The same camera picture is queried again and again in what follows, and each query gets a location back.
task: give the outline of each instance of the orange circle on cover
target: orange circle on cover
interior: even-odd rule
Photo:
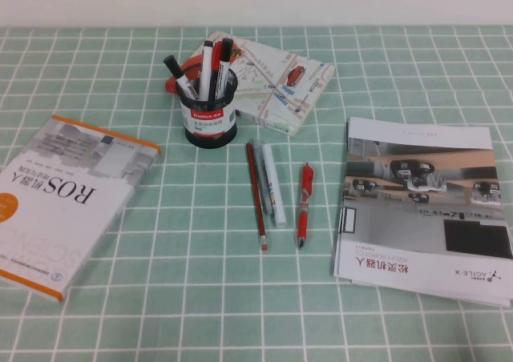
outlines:
[[[0,193],[0,223],[5,222],[18,210],[18,198],[12,194]]]

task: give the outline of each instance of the black pen holder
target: black pen holder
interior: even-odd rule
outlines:
[[[184,70],[185,76],[196,91],[200,84],[197,69],[197,66],[190,66]],[[228,70],[224,96],[212,102],[191,99],[180,86],[176,86],[184,117],[185,137],[190,143],[200,148],[218,148],[235,138],[237,125],[232,100],[237,85],[237,76],[232,70]]]

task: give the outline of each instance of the book cover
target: book cover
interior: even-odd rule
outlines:
[[[54,115],[0,173],[0,276],[62,301],[159,154]]]
[[[490,132],[351,118],[335,275],[508,302],[513,256]]]

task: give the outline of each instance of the pen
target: pen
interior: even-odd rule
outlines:
[[[302,250],[306,241],[306,228],[308,226],[308,198],[312,196],[313,169],[305,164],[303,166],[303,182],[301,185],[301,209],[299,212],[299,228],[297,229],[297,242]]]
[[[216,86],[217,86],[217,75],[219,73],[219,63],[221,58],[221,49],[223,43],[221,41],[214,44],[214,50],[212,52],[212,76],[210,78],[210,91],[208,92],[208,101],[213,102],[216,100]]]
[[[224,97],[226,90],[226,80],[228,79],[228,70],[230,68],[230,56],[232,55],[233,40],[223,38],[221,49],[219,74],[217,75],[216,99]]]
[[[264,153],[262,152],[262,145],[258,139],[253,139],[252,144],[256,164],[256,175],[258,175],[258,188],[261,194],[262,205],[264,206],[265,214],[272,215],[273,205],[271,204],[269,183],[267,182],[267,174],[265,173]]]
[[[265,240],[265,226],[264,226],[264,216],[262,215],[262,207],[260,205],[260,196],[258,195],[258,183],[257,183],[257,174],[255,173],[255,159],[253,158],[253,148],[251,143],[246,143],[246,151],[248,152],[248,165],[249,165],[249,174],[251,175],[251,184],[253,188],[253,200],[255,203],[256,214],[258,216],[258,230],[260,232],[260,245],[262,246],[262,251],[266,251],[268,246]]]
[[[180,65],[175,59],[174,55],[169,55],[164,59],[164,64],[171,71],[172,75],[175,77],[176,82],[180,86],[180,88],[184,91],[184,93],[190,98],[195,100],[200,100],[200,96],[194,90],[194,87],[185,76],[184,72],[180,68]]]
[[[269,194],[271,195],[271,204],[274,211],[274,222],[276,227],[284,227],[287,224],[285,216],[285,207],[281,198],[280,183],[278,182],[278,174],[274,165],[273,149],[270,145],[262,146],[264,151],[265,170],[267,172],[267,180],[269,182]]]
[[[203,44],[203,56],[201,60],[200,72],[200,100],[208,100],[210,91],[210,77],[212,76],[212,49],[214,43],[205,40]]]

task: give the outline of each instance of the robot image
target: robot image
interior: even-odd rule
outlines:
[[[472,203],[500,206],[501,198],[498,183],[478,182],[472,187]]]
[[[378,188],[378,185],[371,180],[355,179],[353,181],[353,187],[357,191],[371,192]]]
[[[430,163],[421,163],[415,159],[394,160],[390,164],[392,174],[406,183],[408,190],[426,191],[447,191],[445,179],[439,186],[430,185],[427,178],[434,172],[434,166]]]
[[[430,196],[426,194],[419,193],[409,193],[408,198],[414,201],[415,205],[419,204],[428,204],[430,202]]]

